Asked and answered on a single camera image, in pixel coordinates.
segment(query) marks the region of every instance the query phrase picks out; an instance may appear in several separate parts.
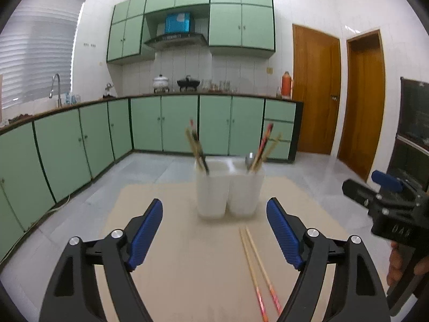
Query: faucet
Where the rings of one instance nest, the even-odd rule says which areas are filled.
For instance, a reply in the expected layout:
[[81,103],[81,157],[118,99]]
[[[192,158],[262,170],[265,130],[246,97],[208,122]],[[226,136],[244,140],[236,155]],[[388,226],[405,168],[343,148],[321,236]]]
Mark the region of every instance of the faucet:
[[55,76],[58,77],[58,107],[61,107],[61,88],[60,88],[60,74],[55,74],[52,76],[52,85],[51,85],[51,92],[49,94],[49,97],[52,98],[52,92],[54,91],[54,82],[55,82]]

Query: window blind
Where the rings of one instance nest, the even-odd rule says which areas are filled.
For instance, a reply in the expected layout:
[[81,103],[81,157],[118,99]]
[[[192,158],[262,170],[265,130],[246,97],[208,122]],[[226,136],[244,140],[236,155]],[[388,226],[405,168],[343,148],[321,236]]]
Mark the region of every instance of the window blind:
[[70,91],[73,44],[83,2],[20,2],[0,34],[3,108],[47,98],[55,73],[61,78],[61,92]]

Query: door frame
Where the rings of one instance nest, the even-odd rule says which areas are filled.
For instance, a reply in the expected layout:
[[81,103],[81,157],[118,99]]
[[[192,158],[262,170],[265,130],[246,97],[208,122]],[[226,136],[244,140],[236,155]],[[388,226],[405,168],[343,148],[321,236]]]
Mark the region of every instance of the door frame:
[[341,52],[341,39],[338,36],[335,36],[335,35],[330,34],[328,32],[324,32],[322,30],[317,30],[315,28],[310,28],[310,27],[308,27],[306,25],[301,25],[301,24],[298,24],[298,23],[292,23],[292,42],[293,42],[293,73],[292,73],[292,78],[295,77],[294,76],[294,73],[295,73],[295,55],[297,54],[297,43],[295,41],[295,35],[296,35],[295,31],[296,31],[297,27],[302,27],[302,28],[306,28],[306,29],[309,29],[309,30],[312,30],[312,31],[320,32],[322,34],[325,34],[327,36],[331,36],[331,37],[333,37],[333,38],[335,38],[335,39],[338,40],[338,58],[339,58],[339,61],[340,61],[340,78],[339,78],[340,88],[339,88],[339,91],[338,91],[338,99],[337,99],[337,101],[338,101],[338,110],[337,110],[337,119],[336,119],[336,124],[335,124],[335,129],[334,129],[334,138],[332,140],[331,151],[329,153],[329,155],[331,155],[332,152],[333,152],[333,149],[334,149],[335,136],[336,136],[337,128],[338,128],[338,116],[340,114],[341,88],[342,88],[342,69],[343,69],[343,66],[342,66],[342,52]]
[[[383,42],[382,42],[382,39],[381,39],[381,31],[380,31],[380,29],[371,30],[371,31],[368,31],[368,32],[365,32],[365,33],[361,33],[361,34],[359,34],[357,36],[353,36],[352,38],[346,39],[346,44],[347,44],[347,92],[346,93],[348,95],[348,91],[349,91],[349,88],[350,88],[350,52],[351,52],[351,50],[350,50],[350,43],[353,42],[353,41],[356,41],[356,40],[360,40],[361,38],[365,38],[365,37],[373,36],[373,35],[377,35],[377,37],[378,37],[378,42],[380,43],[381,59],[383,61],[384,107],[383,107],[383,118],[381,120],[381,128],[380,128],[380,135],[381,135],[381,130],[383,129],[384,111],[386,109],[386,105],[385,105],[386,104],[386,63],[384,61]],[[337,158],[340,155],[340,151],[341,151],[341,148],[342,148],[342,145],[343,145],[344,129],[345,129],[344,123],[346,121],[346,115],[347,115],[347,96],[346,96],[346,104],[345,105],[346,105],[346,108],[345,108],[345,112],[344,112],[343,127],[342,127],[342,131],[341,131],[340,144],[338,146]],[[377,154],[377,150],[378,150],[379,144],[380,144],[380,136],[378,136],[377,148],[375,149],[374,159],[375,159],[375,156]],[[365,181],[368,180],[369,174],[370,174],[370,172],[372,170],[372,166],[373,165],[374,165],[374,160],[372,160],[372,165],[371,165],[371,167],[369,169],[369,173],[368,173]]]

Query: tile floor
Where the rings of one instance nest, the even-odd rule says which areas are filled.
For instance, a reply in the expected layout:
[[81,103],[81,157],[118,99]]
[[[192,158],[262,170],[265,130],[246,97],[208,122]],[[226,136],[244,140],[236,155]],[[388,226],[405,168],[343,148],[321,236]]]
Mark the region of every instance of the tile floor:
[[[134,153],[53,213],[22,244],[0,274],[2,284],[24,317],[29,322],[39,320],[46,286],[68,239],[98,239],[124,186],[192,181],[193,168],[191,157]],[[364,208],[342,195],[345,179],[361,181],[347,166],[329,155],[298,153],[294,164],[268,163],[265,171],[267,176],[286,176],[295,182],[344,229],[361,236],[378,270],[387,272],[389,244],[370,233],[372,222]]]

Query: drawer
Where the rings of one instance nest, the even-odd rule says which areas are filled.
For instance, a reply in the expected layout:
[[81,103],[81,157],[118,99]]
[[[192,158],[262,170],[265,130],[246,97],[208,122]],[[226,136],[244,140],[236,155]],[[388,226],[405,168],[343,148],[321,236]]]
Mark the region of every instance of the drawer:
[[293,122],[295,119],[295,106],[295,103],[267,100],[265,103],[265,119]]
[[[269,141],[269,144],[266,148],[269,148],[272,144],[272,140]],[[289,157],[289,149],[290,149],[290,143],[289,142],[279,142],[273,152],[270,154],[269,158],[275,158],[279,160],[287,160]]]
[[277,121],[264,121],[264,132],[267,130],[267,126],[273,123],[274,126],[271,132],[271,138],[276,138],[281,132],[282,138],[280,140],[292,140],[293,123],[292,122],[277,122]]

